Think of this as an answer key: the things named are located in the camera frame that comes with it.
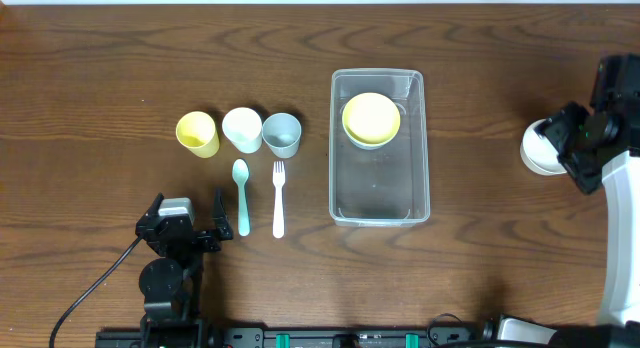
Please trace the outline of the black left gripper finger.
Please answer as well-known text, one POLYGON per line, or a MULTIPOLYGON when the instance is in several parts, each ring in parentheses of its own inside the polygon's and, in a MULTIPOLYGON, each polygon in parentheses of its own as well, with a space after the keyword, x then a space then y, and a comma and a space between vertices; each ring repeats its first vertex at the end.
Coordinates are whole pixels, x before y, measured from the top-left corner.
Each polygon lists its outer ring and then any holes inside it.
POLYGON ((214 203, 212 209, 212 220, 216 229, 219 232, 229 232, 230 231, 230 223, 226 214, 226 210, 224 208, 224 203, 222 199, 222 191, 220 188, 215 190, 214 203))
POLYGON ((144 219, 147 223, 156 220, 159 217, 159 208, 164 200, 164 195, 162 193, 158 193, 155 199, 153 200, 151 206, 147 209, 144 214, 144 219))

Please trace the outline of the grey plastic bowl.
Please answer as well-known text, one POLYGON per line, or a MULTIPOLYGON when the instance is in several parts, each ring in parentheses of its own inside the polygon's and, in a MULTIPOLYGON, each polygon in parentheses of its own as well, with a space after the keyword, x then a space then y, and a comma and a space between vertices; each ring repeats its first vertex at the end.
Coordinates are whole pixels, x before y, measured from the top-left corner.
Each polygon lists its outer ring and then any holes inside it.
POLYGON ((363 150, 379 149, 390 143, 397 135, 396 132, 392 132, 390 134, 383 134, 382 136, 376 137, 373 141, 366 141, 364 138, 357 136, 349 129, 346 129, 345 133, 354 146, 363 150))

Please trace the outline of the yellow plastic bowl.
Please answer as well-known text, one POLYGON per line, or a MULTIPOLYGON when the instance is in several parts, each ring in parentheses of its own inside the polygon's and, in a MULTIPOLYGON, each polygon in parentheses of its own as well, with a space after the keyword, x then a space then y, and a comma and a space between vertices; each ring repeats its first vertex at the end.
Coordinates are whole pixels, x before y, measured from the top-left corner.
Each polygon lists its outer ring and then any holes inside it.
POLYGON ((373 141, 383 134, 398 134, 401 115, 390 98, 367 92, 354 96, 345 104, 341 122, 344 131, 349 129, 366 141, 373 141))

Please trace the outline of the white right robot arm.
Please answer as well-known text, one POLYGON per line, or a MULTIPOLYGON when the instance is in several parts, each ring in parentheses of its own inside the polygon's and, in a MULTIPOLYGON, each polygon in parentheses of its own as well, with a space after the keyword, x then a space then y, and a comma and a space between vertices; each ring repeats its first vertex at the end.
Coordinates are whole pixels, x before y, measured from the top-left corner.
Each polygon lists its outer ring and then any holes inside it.
POLYGON ((486 324, 482 347, 636 347, 639 344, 639 102, 571 102, 531 124, 521 156, 541 174, 568 174, 608 210, 604 295, 594 326, 549 328, 514 317, 486 324))

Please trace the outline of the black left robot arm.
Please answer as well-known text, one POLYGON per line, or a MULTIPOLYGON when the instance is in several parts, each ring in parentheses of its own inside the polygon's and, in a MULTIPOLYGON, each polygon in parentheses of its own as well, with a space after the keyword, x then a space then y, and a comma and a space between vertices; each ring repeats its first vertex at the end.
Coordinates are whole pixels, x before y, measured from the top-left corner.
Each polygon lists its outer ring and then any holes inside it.
POLYGON ((202 322, 203 255, 220 251, 223 241, 234 238, 220 190, 215 192, 211 220, 211 229, 197 231, 190 199, 158 194, 136 223, 137 237, 158 255, 139 277, 148 321, 156 325, 202 322))

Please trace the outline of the white plastic bowl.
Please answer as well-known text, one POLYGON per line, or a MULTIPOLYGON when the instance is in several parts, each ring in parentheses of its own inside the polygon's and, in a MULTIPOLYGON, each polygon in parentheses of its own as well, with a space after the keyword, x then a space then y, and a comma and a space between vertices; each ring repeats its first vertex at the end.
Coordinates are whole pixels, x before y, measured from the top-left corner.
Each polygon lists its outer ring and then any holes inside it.
POLYGON ((533 122, 523 134, 520 155, 525 166, 532 172, 543 175, 561 175, 567 171, 557 159, 558 152, 549 140, 536 132, 544 119, 533 122))

